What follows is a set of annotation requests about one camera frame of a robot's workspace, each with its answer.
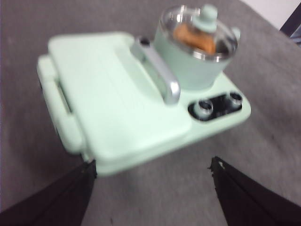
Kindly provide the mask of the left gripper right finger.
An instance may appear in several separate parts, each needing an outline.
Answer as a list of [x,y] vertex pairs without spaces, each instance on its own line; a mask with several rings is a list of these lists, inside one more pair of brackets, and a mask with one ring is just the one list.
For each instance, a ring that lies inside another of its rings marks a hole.
[[212,172],[217,198],[229,226],[299,226],[301,207],[267,189],[215,156]]

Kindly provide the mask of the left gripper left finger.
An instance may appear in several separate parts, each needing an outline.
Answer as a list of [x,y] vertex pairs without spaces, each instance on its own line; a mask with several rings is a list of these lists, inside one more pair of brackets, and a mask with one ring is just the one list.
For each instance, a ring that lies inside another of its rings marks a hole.
[[94,160],[84,162],[44,189],[0,213],[2,226],[80,226],[97,177]]

